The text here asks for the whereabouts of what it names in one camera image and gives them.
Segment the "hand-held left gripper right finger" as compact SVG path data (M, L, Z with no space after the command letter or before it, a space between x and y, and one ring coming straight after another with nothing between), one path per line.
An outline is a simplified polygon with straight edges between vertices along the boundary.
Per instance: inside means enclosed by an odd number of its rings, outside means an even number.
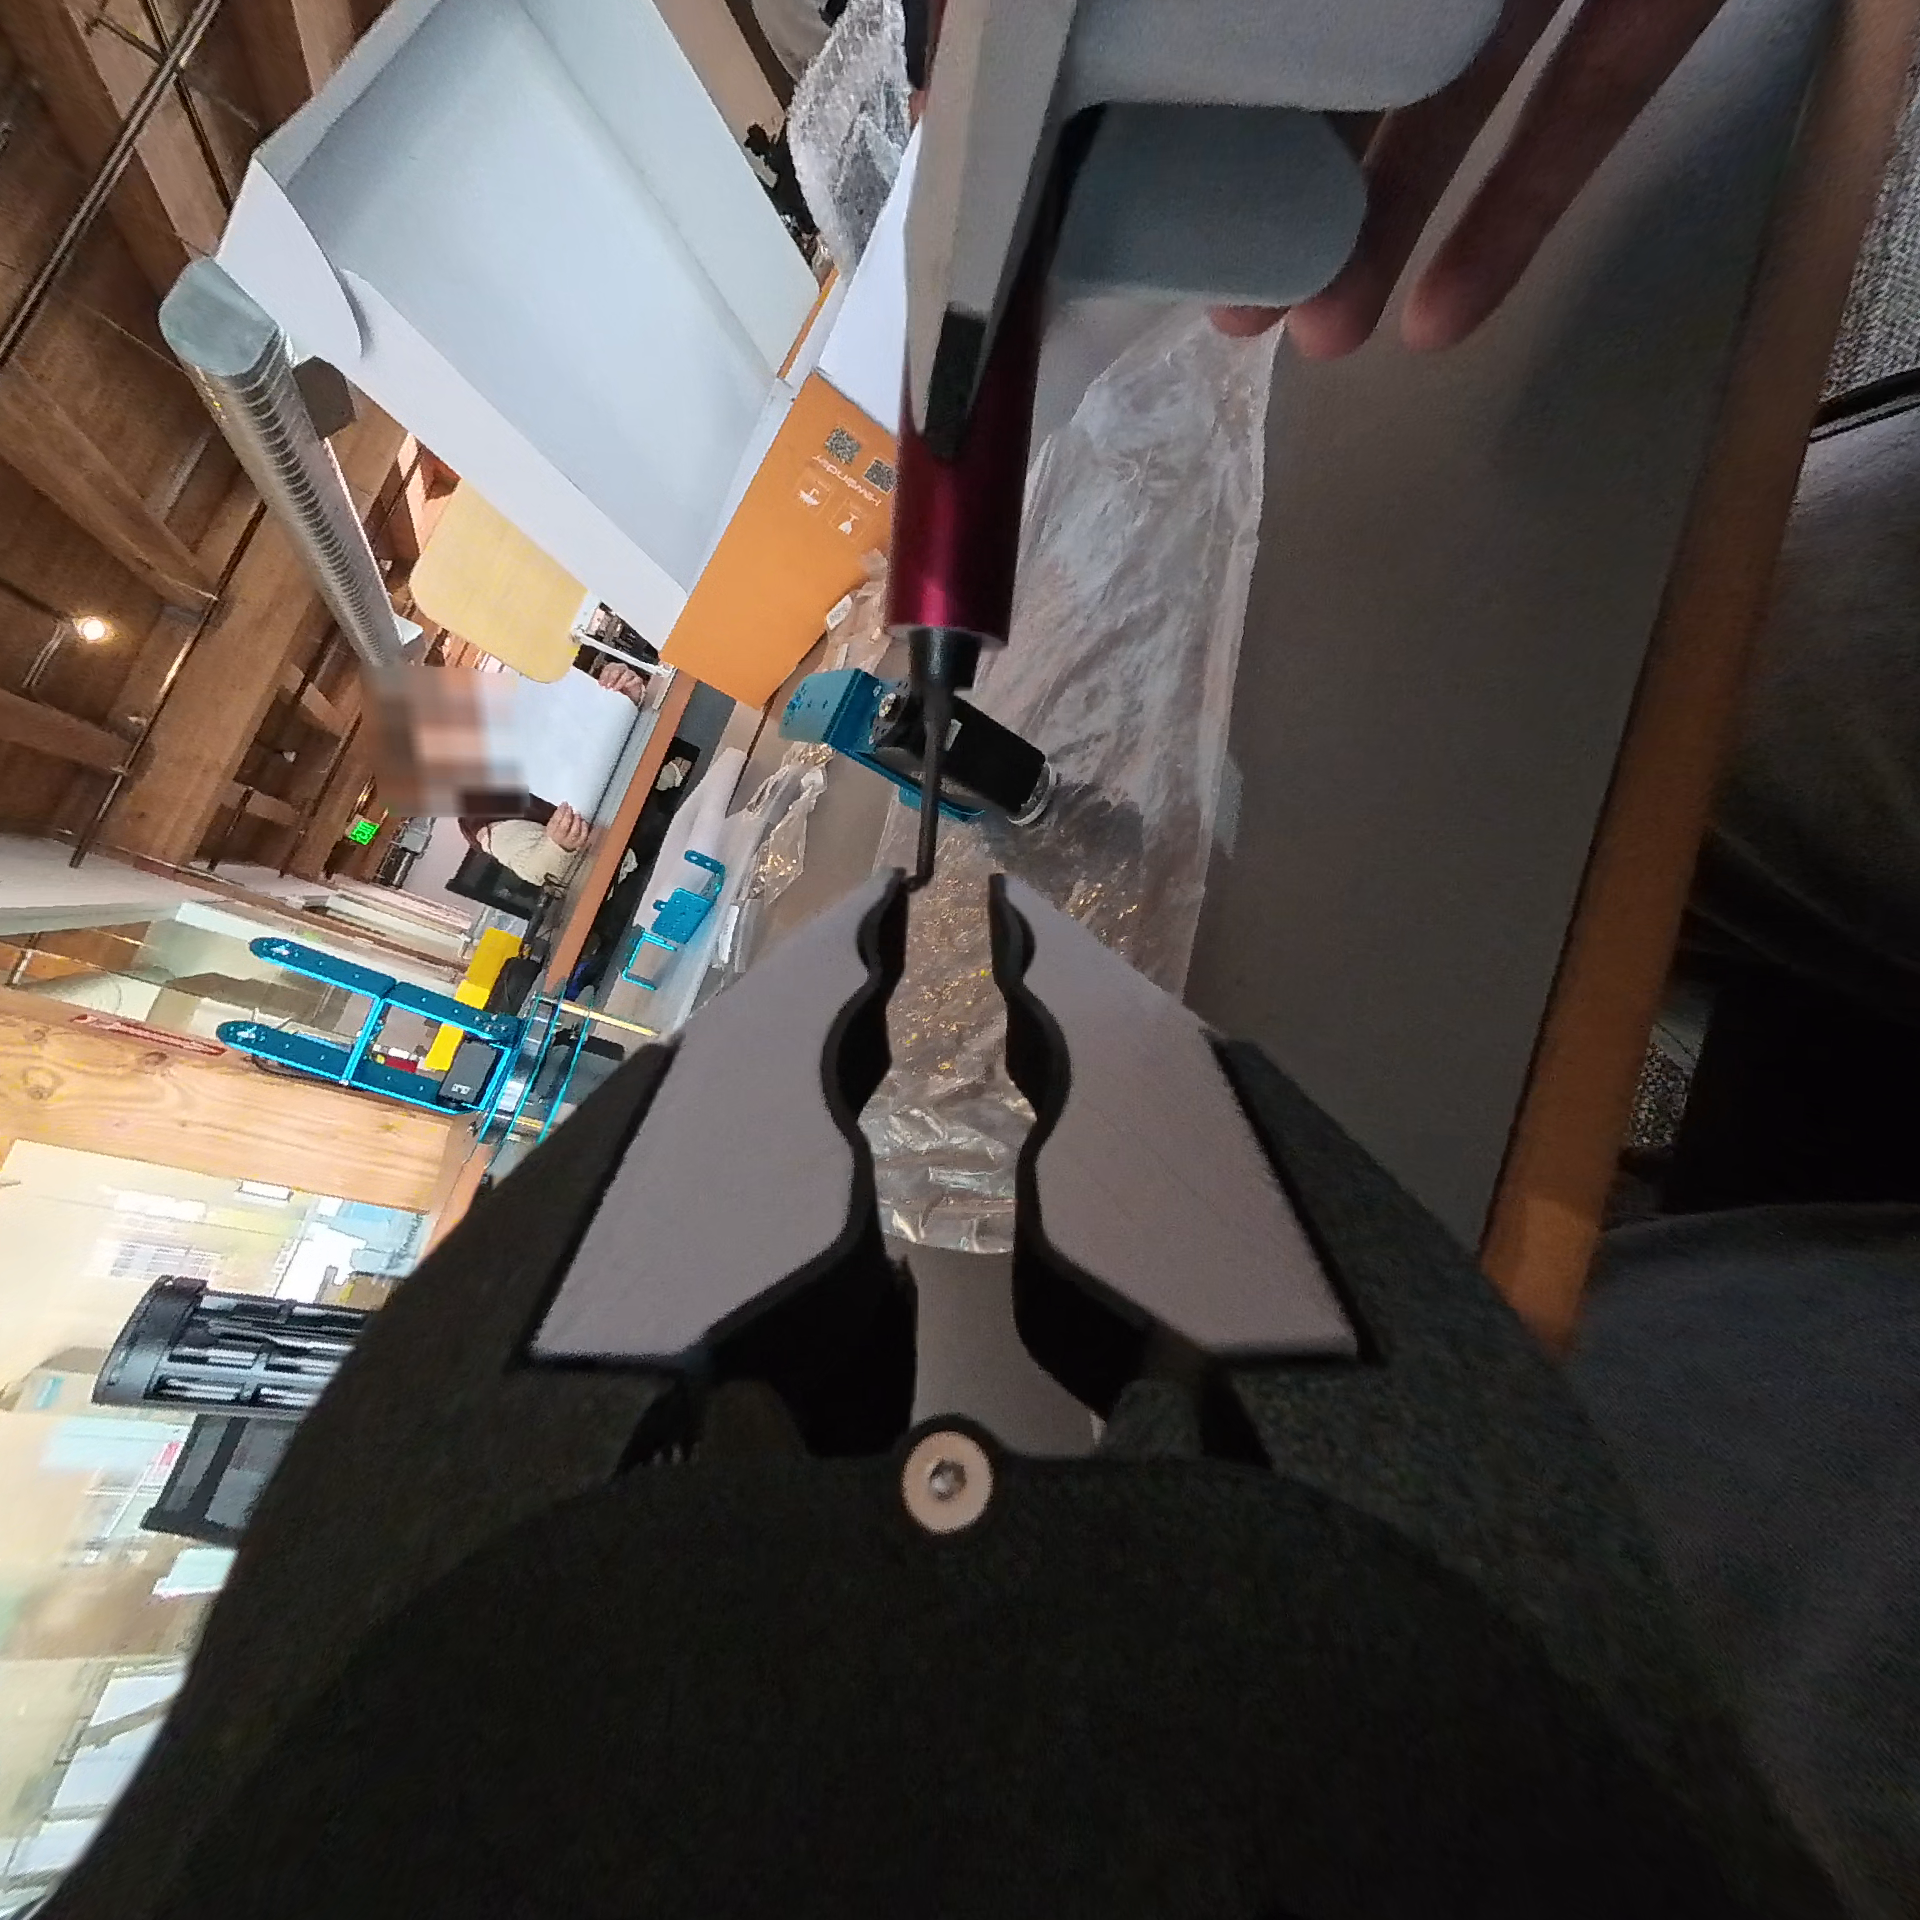
M1024 880L991 885L1015 1163L1015 1289L1046 1365L1157 1337L1227 1365L1355 1359L1361 1334L1209 1027Z

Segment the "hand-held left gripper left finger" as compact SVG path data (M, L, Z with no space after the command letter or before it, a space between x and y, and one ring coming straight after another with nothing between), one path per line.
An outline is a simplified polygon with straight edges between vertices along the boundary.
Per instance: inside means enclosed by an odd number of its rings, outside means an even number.
M907 885L872 874L694 1015L534 1337L688 1368L814 1285L886 1263L859 1120L891 1067Z

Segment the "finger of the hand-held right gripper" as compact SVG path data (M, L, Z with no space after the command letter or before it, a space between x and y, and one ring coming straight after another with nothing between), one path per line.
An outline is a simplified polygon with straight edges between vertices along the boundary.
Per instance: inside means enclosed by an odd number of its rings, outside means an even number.
M1061 135L1074 1L906 1L919 158L903 221L906 408L953 462Z

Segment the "red electric screwdriver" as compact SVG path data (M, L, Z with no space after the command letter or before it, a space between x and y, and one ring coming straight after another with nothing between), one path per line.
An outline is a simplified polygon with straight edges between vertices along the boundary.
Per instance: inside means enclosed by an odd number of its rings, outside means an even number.
M888 616L923 721L917 890L938 866L955 699L1010 632L1046 274L1019 269L995 323L944 317L926 398L903 421Z

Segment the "blue metal bracket with servo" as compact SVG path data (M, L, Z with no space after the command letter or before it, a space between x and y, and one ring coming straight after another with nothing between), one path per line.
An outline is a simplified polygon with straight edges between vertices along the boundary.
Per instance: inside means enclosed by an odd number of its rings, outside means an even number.
M923 710L903 679L859 667L810 673L784 706L779 735L829 746L883 777L907 806L922 803ZM973 702L953 702L939 798L946 821L998 813L1010 824L1032 824L1056 789L1058 777L1041 746Z

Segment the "blue robot arm base assembly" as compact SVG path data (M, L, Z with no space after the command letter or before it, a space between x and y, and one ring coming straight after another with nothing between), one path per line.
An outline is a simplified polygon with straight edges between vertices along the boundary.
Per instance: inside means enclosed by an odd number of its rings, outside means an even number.
M280 1071L457 1120L501 1173L626 1061L614 1024L542 992L545 943L526 946L505 929L480 935L453 992L285 936L261 936L253 953L296 985L318 987L337 1022L231 1018L218 1025L218 1042Z

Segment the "grey desk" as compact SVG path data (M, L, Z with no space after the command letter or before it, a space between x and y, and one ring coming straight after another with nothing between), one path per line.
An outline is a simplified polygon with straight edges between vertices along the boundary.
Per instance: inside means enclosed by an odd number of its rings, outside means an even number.
M1915 5L1723 5L1475 333L1287 362L1187 994L1570 1344Z

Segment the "bubble wrap sheet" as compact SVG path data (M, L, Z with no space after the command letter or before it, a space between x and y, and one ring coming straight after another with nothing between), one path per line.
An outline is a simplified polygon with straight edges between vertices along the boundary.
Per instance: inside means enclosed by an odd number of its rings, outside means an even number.
M797 85L784 135L807 215L832 265L851 274L910 139L902 1L847 5Z

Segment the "wooden edged table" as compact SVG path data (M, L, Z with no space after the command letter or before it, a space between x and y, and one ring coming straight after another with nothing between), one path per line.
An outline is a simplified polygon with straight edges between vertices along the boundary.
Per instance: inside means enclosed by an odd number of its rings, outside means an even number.
M593 922L618 885L618 866L643 803L655 791L672 738L681 734L683 714L701 689L705 688L698 679L677 670L665 677L658 704L637 714L637 726L616 759L608 789L594 803L591 842L575 857L568 872L549 928L542 992L568 994L570 975L593 936Z

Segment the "clear plastic bag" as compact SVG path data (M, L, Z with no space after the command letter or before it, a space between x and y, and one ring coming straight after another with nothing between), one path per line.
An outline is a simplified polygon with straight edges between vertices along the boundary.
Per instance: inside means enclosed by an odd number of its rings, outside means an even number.
M894 1064L862 1115L881 1225L965 1254L1013 1247L1032 1122L1003 1063L991 877L1082 921L1182 995L1233 791L1230 717L1264 507L1281 333L1153 317L1038 446L1015 634L974 704L1048 755L1042 815L944 823L889 1007Z

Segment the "orange white cardboard box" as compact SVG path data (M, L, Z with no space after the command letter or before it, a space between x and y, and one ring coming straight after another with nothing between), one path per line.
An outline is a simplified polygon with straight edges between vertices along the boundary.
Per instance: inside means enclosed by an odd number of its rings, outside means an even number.
M219 263L653 640L766 707L896 499L903 218L821 286L655 5L392 5Z

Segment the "black cylindrical bit holder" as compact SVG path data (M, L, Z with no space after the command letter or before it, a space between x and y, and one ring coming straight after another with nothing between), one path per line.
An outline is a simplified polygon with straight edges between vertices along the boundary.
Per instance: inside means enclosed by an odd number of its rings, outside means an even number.
M160 1278L111 1346L91 1401L293 1422L320 1402L376 1319L377 1310Z

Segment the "pale wooden board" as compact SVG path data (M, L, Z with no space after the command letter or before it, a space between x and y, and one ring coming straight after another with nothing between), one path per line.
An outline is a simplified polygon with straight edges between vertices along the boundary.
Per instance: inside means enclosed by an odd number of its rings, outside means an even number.
M423 616L528 680L575 667L586 586L472 481L442 503L413 591Z

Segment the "person's lap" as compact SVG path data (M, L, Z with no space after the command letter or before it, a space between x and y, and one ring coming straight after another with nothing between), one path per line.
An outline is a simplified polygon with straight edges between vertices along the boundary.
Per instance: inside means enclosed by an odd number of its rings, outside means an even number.
M1573 1375L1843 1898L1915 1914L1915 403L1809 448L1675 974L1685 1115Z

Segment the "silver ventilation duct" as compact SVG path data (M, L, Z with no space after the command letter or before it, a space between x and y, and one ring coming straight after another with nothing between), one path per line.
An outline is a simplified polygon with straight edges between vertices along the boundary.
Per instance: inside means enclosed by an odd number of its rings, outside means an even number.
M210 256L181 271L158 321L353 650L374 680L397 680L421 631L394 610L345 472L301 391L285 328Z

